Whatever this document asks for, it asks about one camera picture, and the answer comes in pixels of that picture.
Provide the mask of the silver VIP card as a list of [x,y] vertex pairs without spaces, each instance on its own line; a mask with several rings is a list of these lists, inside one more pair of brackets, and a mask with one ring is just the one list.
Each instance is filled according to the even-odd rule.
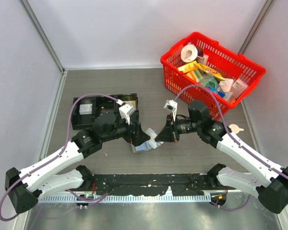
[[157,137],[157,133],[152,128],[148,128],[145,133],[150,137],[151,140],[155,140]]

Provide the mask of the grey card holder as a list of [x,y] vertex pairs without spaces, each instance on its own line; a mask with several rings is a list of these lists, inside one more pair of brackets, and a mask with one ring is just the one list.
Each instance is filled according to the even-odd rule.
[[140,146],[135,147],[134,145],[131,145],[132,147],[132,152],[133,153],[137,153],[137,152],[141,152],[141,151],[148,151],[148,150],[154,150],[156,148],[161,147],[161,145],[164,142],[156,142],[155,140],[149,140],[146,141],[145,143],[143,143]]

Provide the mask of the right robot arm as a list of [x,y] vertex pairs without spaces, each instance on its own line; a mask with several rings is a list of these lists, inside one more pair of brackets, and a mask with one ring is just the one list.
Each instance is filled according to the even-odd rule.
[[188,104],[189,116],[177,114],[177,102],[167,100],[170,111],[166,124],[157,135],[157,142],[178,142],[181,134],[197,133],[213,148],[227,154],[248,170],[237,172],[223,164],[208,172],[207,183],[212,189],[232,187],[259,200],[269,211],[279,214],[288,205],[288,166],[267,159],[243,142],[223,122],[212,119],[208,107],[200,100]]

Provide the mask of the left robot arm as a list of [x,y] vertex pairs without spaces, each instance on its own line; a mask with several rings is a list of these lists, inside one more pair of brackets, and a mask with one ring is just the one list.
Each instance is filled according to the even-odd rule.
[[58,172],[101,150],[103,143],[119,138],[135,147],[150,140],[139,121],[128,122],[124,118],[117,121],[113,113],[105,113],[43,160],[21,170],[10,168],[5,174],[5,190],[15,212],[24,213],[40,199],[62,190],[89,190],[93,178],[83,166],[73,170],[71,175],[59,175]]

